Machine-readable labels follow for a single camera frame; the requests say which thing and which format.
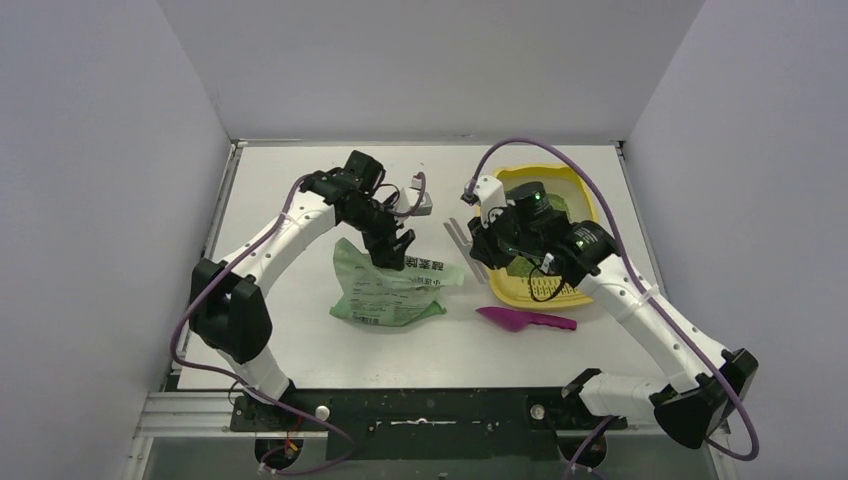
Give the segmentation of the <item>white bag sealing clip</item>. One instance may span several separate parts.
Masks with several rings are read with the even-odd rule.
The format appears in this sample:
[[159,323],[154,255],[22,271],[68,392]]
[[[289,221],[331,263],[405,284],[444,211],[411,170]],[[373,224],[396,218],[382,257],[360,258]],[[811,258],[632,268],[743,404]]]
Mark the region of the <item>white bag sealing clip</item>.
[[447,221],[445,221],[443,226],[469,266],[474,278],[478,283],[487,285],[489,283],[487,269],[480,262],[471,257],[470,253],[472,242],[465,235],[463,227],[453,217],[450,217]]

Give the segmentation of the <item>green cat litter bag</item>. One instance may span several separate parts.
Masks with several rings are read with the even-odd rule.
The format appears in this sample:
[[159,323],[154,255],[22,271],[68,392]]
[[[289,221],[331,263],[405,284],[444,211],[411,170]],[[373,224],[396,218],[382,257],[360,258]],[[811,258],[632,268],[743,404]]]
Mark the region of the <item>green cat litter bag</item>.
[[401,270],[378,268],[345,238],[335,243],[332,261],[342,296],[330,315],[365,325],[403,327],[442,315],[441,290],[465,277],[457,265],[413,256],[403,258]]

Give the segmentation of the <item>magenta plastic scoop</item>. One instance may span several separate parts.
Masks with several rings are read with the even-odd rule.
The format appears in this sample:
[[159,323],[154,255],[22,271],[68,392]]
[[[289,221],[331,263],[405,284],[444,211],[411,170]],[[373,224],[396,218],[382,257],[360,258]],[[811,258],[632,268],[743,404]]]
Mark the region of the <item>magenta plastic scoop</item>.
[[500,328],[517,333],[528,326],[543,326],[565,331],[576,331],[575,320],[540,312],[514,310],[505,307],[480,307],[476,312]]

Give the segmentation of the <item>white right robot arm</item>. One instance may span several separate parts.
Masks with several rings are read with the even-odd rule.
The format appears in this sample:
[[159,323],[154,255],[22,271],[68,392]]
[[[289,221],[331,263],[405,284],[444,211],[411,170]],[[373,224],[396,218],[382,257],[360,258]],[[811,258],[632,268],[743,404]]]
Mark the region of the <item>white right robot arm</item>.
[[538,181],[506,191],[484,176],[461,198],[479,209],[468,223],[473,259],[495,270],[524,258],[559,278],[599,304],[662,371],[642,378],[585,370],[562,400],[570,424],[586,427],[603,416],[651,420],[678,444],[698,449],[737,411],[759,368],[756,357],[695,327],[647,286],[601,225],[571,221]]

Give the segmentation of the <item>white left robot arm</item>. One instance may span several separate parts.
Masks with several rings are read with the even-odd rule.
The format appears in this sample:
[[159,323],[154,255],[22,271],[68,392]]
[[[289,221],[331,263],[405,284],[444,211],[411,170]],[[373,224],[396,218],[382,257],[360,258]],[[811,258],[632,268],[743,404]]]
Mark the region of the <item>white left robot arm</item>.
[[354,150],[343,166],[298,178],[264,232],[219,262],[202,260],[194,268],[189,328],[229,364],[272,429],[290,425],[297,404],[286,394],[292,382],[268,345],[273,326],[266,295],[311,243],[340,224],[361,233],[373,265],[404,269],[415,239],[404,220],[424,206],[427,180],[419,172],[410,186],[378,201],[374,194],[384,176],[379,161]]

